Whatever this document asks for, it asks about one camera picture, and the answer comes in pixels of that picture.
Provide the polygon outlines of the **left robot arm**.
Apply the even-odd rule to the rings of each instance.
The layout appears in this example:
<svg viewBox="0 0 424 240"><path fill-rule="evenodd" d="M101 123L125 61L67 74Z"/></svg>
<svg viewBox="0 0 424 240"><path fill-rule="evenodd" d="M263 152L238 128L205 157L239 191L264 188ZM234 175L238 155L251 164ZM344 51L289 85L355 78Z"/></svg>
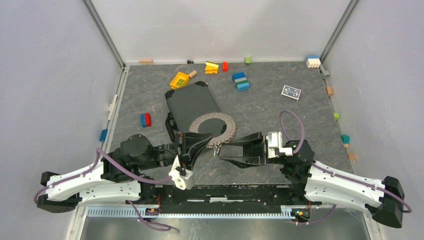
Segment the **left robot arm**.
<svg viewBox="0 0 424 240"><path fill-rule="evenodd" d="M178 132L175 141L154 146L134 134L114 151L95 150L93 163L58 174L42 173L33 201L50 213L66 213L94 203L153 203L157 185L172 181L179 190L193 185L193 166L213 138L211 133Z"/></svg>

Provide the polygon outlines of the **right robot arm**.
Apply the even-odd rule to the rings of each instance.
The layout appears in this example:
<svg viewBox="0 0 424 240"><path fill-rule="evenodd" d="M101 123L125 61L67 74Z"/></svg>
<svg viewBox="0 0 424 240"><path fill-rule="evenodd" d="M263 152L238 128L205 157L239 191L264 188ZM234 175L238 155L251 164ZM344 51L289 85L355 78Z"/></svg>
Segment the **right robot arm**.
<svg viewBox="0 0 424 240"><path fill-rule="evenodd" d="M256 132L231 140L228 146L242 147L242 156L222 156L237 167L281 165L289 180L288 201L294 205L323 203L361 211L387 227L400 229L409 211L397 178L372 179L330 167L315 160L307 140L283 142L281 132L264 136Z"/></svg>

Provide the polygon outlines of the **metal disc keyring with rings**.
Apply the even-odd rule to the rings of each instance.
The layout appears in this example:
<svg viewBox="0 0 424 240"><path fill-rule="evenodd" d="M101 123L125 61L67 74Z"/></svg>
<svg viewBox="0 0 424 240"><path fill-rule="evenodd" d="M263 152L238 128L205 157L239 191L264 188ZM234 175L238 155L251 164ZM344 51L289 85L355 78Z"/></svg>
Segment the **metal disc keyring with rings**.
<svg viewBox="0 0 424 240"><path fill-rule="evenodd" d="M214 157L217 158L216 150L236 136L237 123L226 113L210 112L197 117L188 130L192 133L212 133L207 147L214 150Z"/></svg>

